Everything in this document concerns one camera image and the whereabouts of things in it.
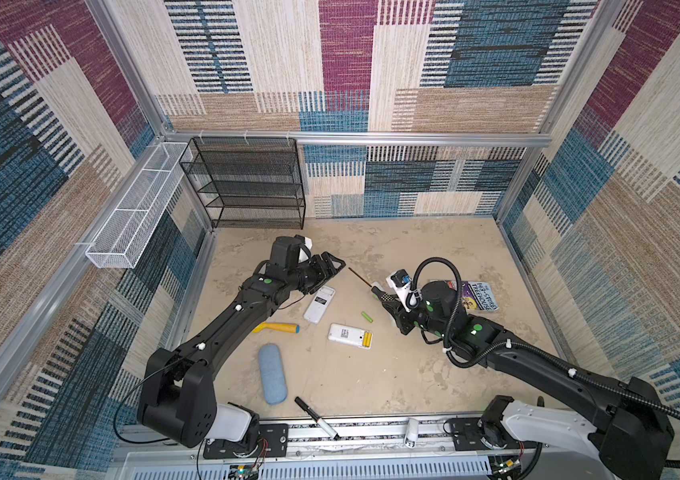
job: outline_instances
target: patterned wall panel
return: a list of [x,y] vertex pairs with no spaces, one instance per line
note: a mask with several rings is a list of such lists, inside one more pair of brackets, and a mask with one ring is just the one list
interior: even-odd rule
[[[83,0],[0,2],[0,346],[152,136]],[[82,319],[25,367],[12,422],[34,430],[25,420],[58,388],[46,382],[67,375],[95,325]],[[24,452],[26,435],[1,440],[0,458]]]
[[626,2],[598,50],[504,228],[569,357],[680,409],[680,2]]
[[490,215],[524,148],[306,145],[307,216]]
[[0,478],[104,476],[118,403],[166,344],[196,264],[205,232],[191,202],[179,187],[135,269],[85,273],[0,403]]
[[[529,133],[597,3],[115,0],[114,9],[176,129]],[[296,100],[305,94],[364,100],[308,109]]]

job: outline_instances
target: black cable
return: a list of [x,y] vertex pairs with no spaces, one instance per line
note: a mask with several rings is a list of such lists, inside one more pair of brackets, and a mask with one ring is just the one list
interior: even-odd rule
[[132,389],[129,390],[129,391],[126,393],[126,395],[124,395],[124,398],[122,398],[122,399],[121,399],[121,402],[119,402],[119,406],[118,406],[118,408],[116,408],[116,413],[114,414],[114,433],[115,433],[116,436],[119,438],[119,440],[121,440],[122,442],[132,443],[132,444],[135,444],[135,445],[145,445],[145,444],[147,444],[147,443],[157,443],[157,442],[163,442],[164,440],[169,440],[168,437],[157,438],[156,440],[146,440],[146,441],[143,441],[143,442],[135,442],[134,440],[127,440],[126,438],[124,438],[123,436],[121,436],[121,435],[119,434],[119,429],[116,427],[116,419],[119,417],[119,412],[121,412],[122,407],[124,407],[124,403],[126,402],[126,399],[127,399],[127,398],[130,398],[130,395],[132,395],[132,394],[134,393],[135,390],[139,389],[140,386],[142,386],[143,383],[145,383],[145,380],[151,378],[152,376],[154,376],[154,375],[157,374],[157,373],[162,373],[164,370],[167,370],[167,369],[169,369],[169,368],[174,367],[175,365],[177,365],[178,363],[180,363],[182,360],[185,360],[185,359],[186,359],[185,357],[179,358],[178,360],[175,360],[174,362],[172,362],[171,364],[169,364],[169,365],[163,367],[162,369],[156,370],[155,372],[153,372],[153,373],[151,373],[150,375],[148,375],[146,378],[140,380],[140,381],[137,383],[137,385],[135,385],[134,387],[132,387]]
[[441,429],[444,431],[444,433],[446,433],[447,435],[449,435],[449,436],[451,436],[451,437],[456,437],[456,436],[463,435],[463,434],[460,433],[460,432],[447,432],[447,429],[446,429],[445,427],[447,426],[448,423],[449,423],[449,418],[447,418],[446,420],[444,420],[444,423],[441,424]]
[[260,274],[260,269],[262,268],[263,265],[268,264],[268,260],[263,260],[259,264],[257,264],[257,268],[255,268],[255,273],[253,275],[259,275]]
[[[452,270],[452,274],[454,275],[454,289],[457,293],[456,297],[454,298],[454,305],[452,306],[452,313],[449,316],[449,320],[447,320],[447,326],[444,328],[444,348],[448,349],[450,347],[449,345],[449,337],[450,337],[450,332],[452,331],[452,323],[454,323],[455,317],[458,315],[458,309],[462,307],[463,305],[463,282],[460,279],[460,272],[458,272],[458,268],[449,260],[442,258],[440,256],[432,256],[431,258],[427,258],[423,260],[423,263],[418,265],[418,269],[414,272],[414,276],[412,277],[412,290],[417,290],[418,289],[418,279],[420,278],[420,273],[423,271],[423,268],[427,264],[432,264],[433,262],[439,263],[439,264],[445,264],[446,266],[449,267],[450,270]],[[450,356],[451,350],[447,351],[447,356]],[[450,360],[452,363],[455,363],[457,360],[454,360],[453,357],[450,356]]]
[[[516,342],[511,340],[510,344],[512,347],[518,348],[520,350],[527,350],[528,352],[532,352],[533,354],[537,355],[543,360],[548,361],[551,365],[555,366],[558,369],[564,370],[565,372],[569,372],[570,369],[573,369],[572,365],[569,363],[566,363],[564,360],[551,355],[550,353],[546,352],[545,350],[541,350],[537,348],[536,346],[530,345],[529,343],[526,342]],[[506,342],[499,342],[499,343],[494,343],[481,352],[479,352],[476,357],[471,359],[469,362],[470,366],[476,365],[479,363],[483,358],[485,358],[487,355],[492,353],[495,350],[501,349],[501,348],[506,348]],[[590,378],[590,373],[581,373],[579,370],[574,369],[574,374],[570,375],[572,379],[577,380],[580,383],[587,384],[590,386],[593,386],[597,389],[604,390],[605,392],[610,392],[614,393],[616,395],[619,395],[623,397],[626,400],[630,400],[634,403],[637,403],[641,406],[649,407],[654,410],[657,410],[658,412],[664,413],[668,416],[671,416],[675,418],[676,420],[680,421],[680,411],[670,408],[668,406],[665,406],[661,403],[658,402],[653,402],[652,400],[649,400],[648,398],[645,398],[641,395],[637,395],[633,392],[629,392],[627,390],[623,389],[616,389],[614,387],[604,385],[603,383]],[[668,468],[680,468],[680,460],[666,460],[665,466]]]
[[299,302],[300,300],[302,300],[302,299],[304,299],[304,298],[306,298],[306,294],[305,294],[305,293],[303,293],[302,296],[301,296],[300,298],[298,298],[297,300],[295,300],[294,302],[290,303],[290,304],[287,305],[287,306],[279,307],[279,308],[277,308],[277,310],[284,310],[285,308],[289,308],[290,306],[295,305],[297,302]]
[[201,446],[204,445],[206,442],[206,438],[202,438],[201,442],[199,443],[199,451],[196,452],[196,474],[199,475],[199,480],[204,480],[201,478],[201,472],[199,470],[199,457],[201,456]]
[[527,475],[532,473],[532,469],[537,465],[537,461],[540,460],[540,454],[543,452],[543,444],[538,442],[535,446],[534,455],[530,460],[529,465],[524,469],[524,471],[518,476],[516,480],[524,480]]
[[420,334],[423,336],[423,341],[425,341],[429,345],[436,345],[441,341],[440,338],[437,338],[436,340],[428,340],[427,338],[425,338],[425,330],[420,330]]

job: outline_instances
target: black marker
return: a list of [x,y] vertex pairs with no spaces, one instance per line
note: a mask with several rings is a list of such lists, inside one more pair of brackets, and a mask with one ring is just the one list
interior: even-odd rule
[[322,428],[322,430],[324,430],[332,440],[339,440],[340,439],[340,435],[338,435],[338,433],[335,431],[335,429],[330,427],[329,424],[324,421],[324,418],[318,416],[318,414],[316,412],[311,410],[311,407],[309,407],[308,404],[306,404],[302,400],[302,398],[300,398],[298,396],[295,397],[295,403],[297,403],[297,405],[300,408],[302,408],[307,414],[309,414],[311,416],[311,418],[313,418],[313,420],[318,424],[318,426],[320,426]]

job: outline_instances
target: book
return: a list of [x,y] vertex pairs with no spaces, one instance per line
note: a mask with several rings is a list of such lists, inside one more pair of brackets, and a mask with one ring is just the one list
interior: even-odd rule
[[[487,282],[469,282],[463,280],[463,306],[470,312],[497,312],[500,308],[492,293],[492,287]],[[448,280],[451,289],[454,289],[454,280]]]

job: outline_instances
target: beige floor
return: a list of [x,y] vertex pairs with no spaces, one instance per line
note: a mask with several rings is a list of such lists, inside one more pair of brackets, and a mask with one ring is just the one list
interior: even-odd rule
[[[224,229],[190,329],[195,335],[235,297],[255,265],[268,258],[278,235],[294,230]],[[540,316],[527,293],[500,232],[492,219],[306,220],[302,235],[313,239],[314,254],[328,251],[344,259],[370,282],[385,284],[400,268],[413,274],[429,256],[450,259],[463,280],[492,286],[500,310],[490,318],[521,338],[555,353]],[[423,280],[449,278],[450,270],[429,265]],[[329,282],[335,298],[322,321],[302,318],[308,298],[277,312],[270,321],[294,322],[298,334],[264,330],[250,334],[231,354],[215,380],[218,402],[246,406],[262,417],[304,416],[293,399],[300,396],[320,415],[368,413],[462,412],[484,409],[495,395],[534,402],[536,389],[503,373],[450,364],[439,345],[426,345],[413,331],[394,328],[366,285],[345,269]],[[301,294],[293,292],[290,301]],[[374,319],[367,322],[362,311]],[[373,332],[372,348],[362,350],[327,340],[333,322]],[[269,406],[262,397],[257,353],[275,343],[282,354],[287,400]],[[560,406],[546,397],[547,406]]]

